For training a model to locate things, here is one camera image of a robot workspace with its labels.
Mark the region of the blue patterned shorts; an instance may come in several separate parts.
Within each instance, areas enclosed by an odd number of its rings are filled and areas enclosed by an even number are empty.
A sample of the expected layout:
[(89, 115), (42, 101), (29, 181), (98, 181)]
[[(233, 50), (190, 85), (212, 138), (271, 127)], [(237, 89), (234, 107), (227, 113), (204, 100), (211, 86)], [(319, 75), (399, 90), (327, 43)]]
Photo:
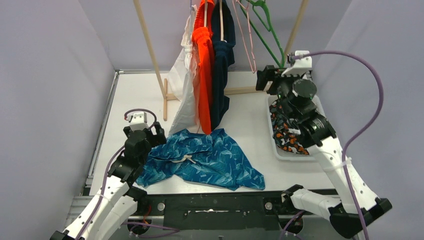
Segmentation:
[(252, 167), (242, 148), (223, 128), (210, 134), (184, 129), (170, 135), (165, 144), (151, 150), (136, 183), (146, 188), (172, 176), (232, 191), (266, 187), (264, 175)]

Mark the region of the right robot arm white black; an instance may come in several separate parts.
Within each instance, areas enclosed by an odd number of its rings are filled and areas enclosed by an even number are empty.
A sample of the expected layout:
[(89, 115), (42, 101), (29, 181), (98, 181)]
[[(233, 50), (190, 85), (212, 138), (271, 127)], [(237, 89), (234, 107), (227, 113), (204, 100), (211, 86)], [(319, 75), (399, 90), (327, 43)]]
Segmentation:
[(282, 192), (282, 209), (289, 214), (301, 210), (320, 216), (346, 239), (387, 213), (391, 202), (366, 185), (344, 155), (336, 131), (319, 113), (313, 101), (316, 85), (303, 74), (285, 75), (282, 68), (272, 65), (256, 76), (256, 90), (276, 96), (276, 111), (283, 116), (281, 127), (319, 163), (338, 194), (333, 198), (296, 184)]

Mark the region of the camouflage orange grey shorts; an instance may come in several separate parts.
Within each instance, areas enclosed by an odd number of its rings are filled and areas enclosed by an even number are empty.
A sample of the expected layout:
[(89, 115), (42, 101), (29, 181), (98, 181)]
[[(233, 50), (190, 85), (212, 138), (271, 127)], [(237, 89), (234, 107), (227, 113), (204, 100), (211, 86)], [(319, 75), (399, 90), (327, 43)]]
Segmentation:
[(274, 100), (269, 106), (272, 138), (276, 146), (288, 153), (309, 155), (309, 152), (299, 143), (295, 134), (289, 132), (289, 125), (283, 116), (283, 111)]

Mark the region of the clear plastic basket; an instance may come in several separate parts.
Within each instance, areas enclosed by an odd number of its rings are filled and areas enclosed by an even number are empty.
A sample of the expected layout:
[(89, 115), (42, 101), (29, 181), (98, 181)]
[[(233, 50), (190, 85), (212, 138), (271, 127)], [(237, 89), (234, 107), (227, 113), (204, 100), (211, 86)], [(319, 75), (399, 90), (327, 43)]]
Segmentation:
[(278, 97), (269, 95), (265, 100), (266, 119), (270, 134), (270, 145), (272, 151), (279, 161), (285, 162), (315, 162), (315, 158), (309, 155), (305, 148), (299, 144), (294, 135), (278, 129), (276, 105)]

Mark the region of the green hanger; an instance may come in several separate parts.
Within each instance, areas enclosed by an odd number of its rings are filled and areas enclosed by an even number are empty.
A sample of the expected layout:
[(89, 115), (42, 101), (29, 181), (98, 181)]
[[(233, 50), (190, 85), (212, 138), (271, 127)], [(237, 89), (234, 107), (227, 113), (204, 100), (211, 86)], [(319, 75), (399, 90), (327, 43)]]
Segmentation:
[(270, 7), (265, 0), (246, 0), (242, 10), (251, 28), (279, 68), (285, 66), (285, 52), (274, 28)]

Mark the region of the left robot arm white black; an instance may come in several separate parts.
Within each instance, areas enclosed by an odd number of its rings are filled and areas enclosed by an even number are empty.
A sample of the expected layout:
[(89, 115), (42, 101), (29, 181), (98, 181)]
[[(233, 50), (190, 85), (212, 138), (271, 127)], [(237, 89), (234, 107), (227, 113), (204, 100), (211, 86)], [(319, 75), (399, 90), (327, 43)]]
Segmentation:
[(152, 148), (165, 144), (158, 121), (151, 126), (133, 124), (123, 129), (124, 145), (109, 160), (97, 193), (78, 217), (52, 240), (106, 240), (134, 213), (148, 207), (147, 193), (134, 186)]

